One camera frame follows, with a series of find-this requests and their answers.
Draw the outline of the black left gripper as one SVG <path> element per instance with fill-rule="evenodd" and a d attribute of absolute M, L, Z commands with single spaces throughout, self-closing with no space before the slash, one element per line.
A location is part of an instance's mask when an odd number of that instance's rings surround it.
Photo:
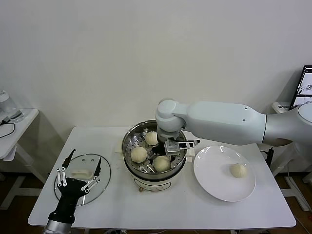
<path fill-rule="evenodd" d="M 57 168 L 57 186 L 61 192 L 61 197 L 56 209 L 49 214 L 49 220 L 73 224 L 78 200 L 89 193 L 90 190 L 100 182 L 101 158 L 99 158 L 93 178 L 89 182 L 70 177 L 66 178 L 66 169 L 75 151 L 76 150 L 73 149 L 69 156 L 63 161 L 61 167 Z"/>

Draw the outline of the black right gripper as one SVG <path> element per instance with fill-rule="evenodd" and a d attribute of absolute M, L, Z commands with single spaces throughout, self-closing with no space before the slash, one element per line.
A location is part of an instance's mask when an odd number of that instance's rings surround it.
<path fill-rule="evenodd" d="M 158 156 L 166 156 L 166 151 L 165 151 L 165 142 L 167 141 L 167 138 L 165 137 L 158 137 L 158 144 L 152 147 L 152 151 L 148 153 L 148 161 L 151 165 L 153 165 L 153 161 L 155 158 Z M 170 155 L 168 156 L 170 160 L 170 169 L 173 169 L 176 167 L 177 162 L 176 162 L 176 157 L 177 155 Z"/>

